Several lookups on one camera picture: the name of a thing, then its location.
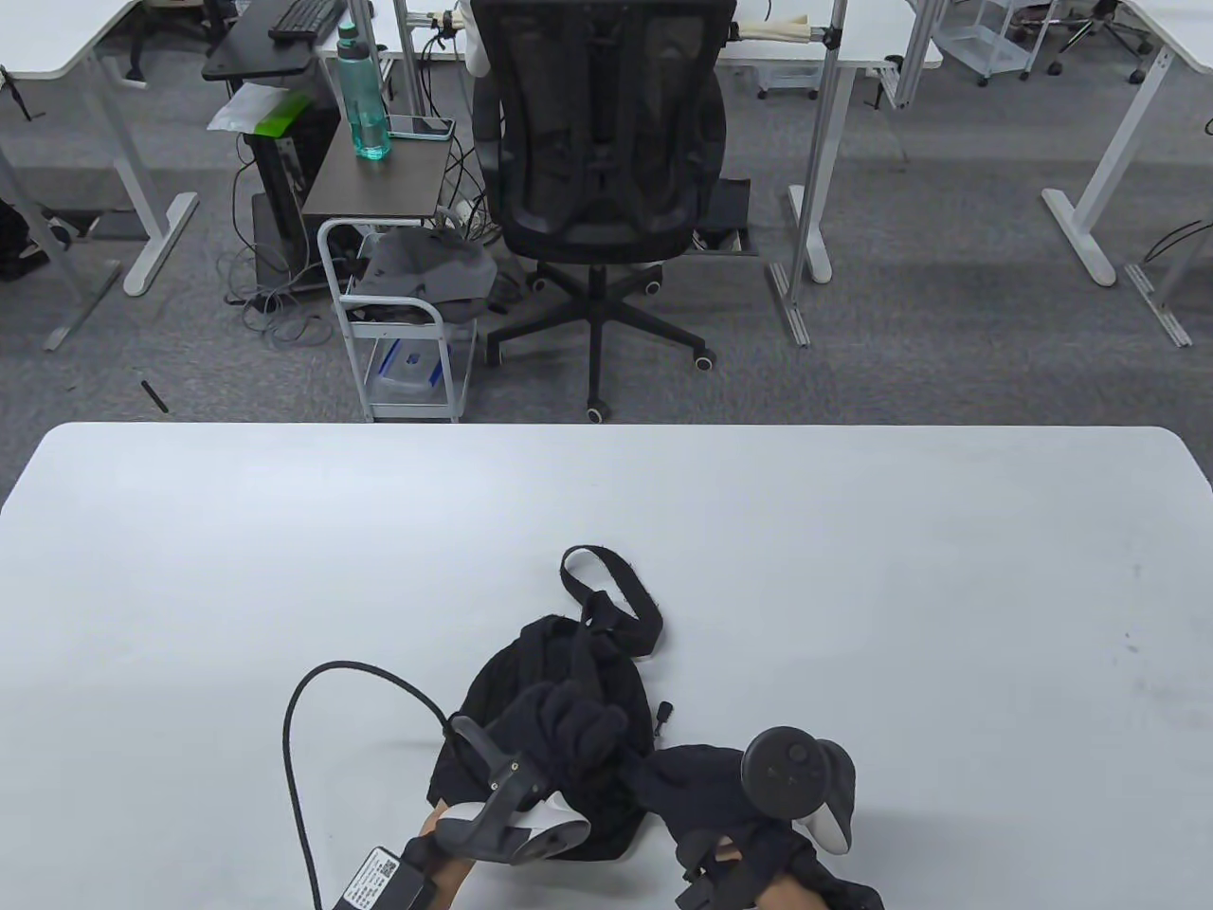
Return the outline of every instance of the power adapter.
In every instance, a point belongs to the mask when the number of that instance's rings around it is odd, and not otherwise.
[[[427,908],[438,893],[425,874],[376,847],[346,886],[334,910],[410,910]]]

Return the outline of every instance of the office chair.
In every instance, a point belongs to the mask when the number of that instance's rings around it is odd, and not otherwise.
[[[565,323],[590,324],[586,416],[602,423],[603,325],[623,323],[691,349],[707,342],[627,302],[661,289],[660,265],[691,244],[724,160],[724,103],[713,67],[734,0],[472,0],[491,72],[478,79],[472,132],[489,214],[528,284],[569,300],[490,332],[501,345]],[[582,283],[552,263],[588,267]],[[608,283],[606,267],[642,265]]]
[[[229,0],[143,0],[131,13],[131,57],[126,79],[144,83],[143,47],[149,35],[172,32],[213,47],[235,15]]]
[[[1048,74],[1061,75],[1064,70],[1064,64],[1060,59],[1061,55],[1088,36],[1104,33],[1111,35],[1121,47],[1132,53],[1137,59],[1138,68],[1129,75],[1129,83],[1133,85],[1140,85],[1144,83],[1144,58],[1154,51],[1154,45],[1151,45],[1149,40],[1150,33],[1144,29],[1132,28],[1115,22],[1116,12],[1120,8],[1120,0],[1098,0],[1094,8],[1087,16],[1069,16],[1058,19],[1049,19],[1048,28],[1063,25],[1072,29],[1074,34],[1070,36],[1070,40],[1063,45],[1061,50],[1058,51],[1058,58],[1049,64],[1047,70]],[[1026,34],[1031,29],[1042,28],[1043,23],[1040,19],[1023,19],[1018,23],[1018,25],[1023,29],[1021,34]],[[1132,36],[1135,44],[1131,44],[1128,36]]]

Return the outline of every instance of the desk foot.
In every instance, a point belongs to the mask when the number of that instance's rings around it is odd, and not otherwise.
[[[1074,205],[1066,199],[1065,193],[1060,189],[1042,189],[1041,198],[1049,206],[1049,211],[1053,212],[1053,217],[1057,218],[1074,251],[1078,254],[1078,258],[1082,260],[1092,280],[1104,288],[1111,288],[1116,284],[1116,269],[1112,268],[1112,263],[1104,255],[1104,251],[1099,249],[1099,244],[1095,243],[1090,232],[1078,227]]]
[[[804,184],[793,183],[787,188],[787,198],[792,200],[792,212],[796,221],[801,221],[801,203],[804,200]],[[830,265],[830,254],[826,251],[826,241],[821,237],[821,228],[809,224],[809,235],[804,240],[804,251],[809,256],[809,274],[816,284],[830,284],[833,278],[833,266]]]
[[[165,258],[172,251],[173,244],[177,243],[181,229],[189,221],[189,216],[194,214],[194,209],[197,207],[198,193],[180,193],[172,200],[167,211],[169,232],[160,238],[153,237],[148,240],[147,246],[143,248],[139,257],[135,260],[135,265],[131,266],[126,273],[126,278],[123,280],[123,290],[129,296],[138,297],[147,294],[153,279],[155,279],[156,272],[160,271],[160,266],[164,265]]]
[[[1175,317],[1174,311],[1168,307],[1164,302],[1155,300],[1154,283],[1146,277],[1145,272],[1141,271],[1140,266],[1126,266],[1124,274],[1129,277],[1133,281],[1133,286],[1138,289],[1141,295],[1141,300],[1145,305],[1150,307],[1150,312],[1155,314],[1158,323],[1162,325],[1167,335],[1175,343],[1175,347],[1191,347],[1192,339],[1179,324],[1179,319]]]
[[[787,328],[792,330],[792,340],[797,347],[809,346],[809,330],[804,325],[804,317],[801,308],[788,300],[791,283],[787,280],[787,271],[782,262],[771,262],[767,266],[767,274],[770,275],[771,288],[775,290],[775,302],[784,311]]]
[[[84,294],[82,300],[80,300],[76,308],[68,317],[68,320],[46,337],[46,341],[42,342],[42,351],[57,351],[59,345],[67,340],[68,335],[84,324],[84,320],[89,318],[89,314],[92,313],[92,311],[97,307],[97,303],[101,302],[101,298],[106,296],[106,292],[110,288],[113,288],[114,281],[118,280],[118,273],[121,268],[123,263],[118,260],[106,261],[106,272],[102,274],[101,280],[93,285],[91,290]]]

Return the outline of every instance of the adapter label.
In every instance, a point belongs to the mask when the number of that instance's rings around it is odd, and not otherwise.
[[[363,868],[358,870],[358,875],[349,882],[349,887],[346,888],[342,897],[347,904],[357,910],[371,910],[399,868],[399,860],[392,859],[391,854],[382,847],[376,847],[366,857]]]

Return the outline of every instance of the keyboard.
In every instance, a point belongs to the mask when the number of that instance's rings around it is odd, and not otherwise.
[[[309,41],[328,38],[346,11],[346,0],[295,0],[269,27],[275,41]]]

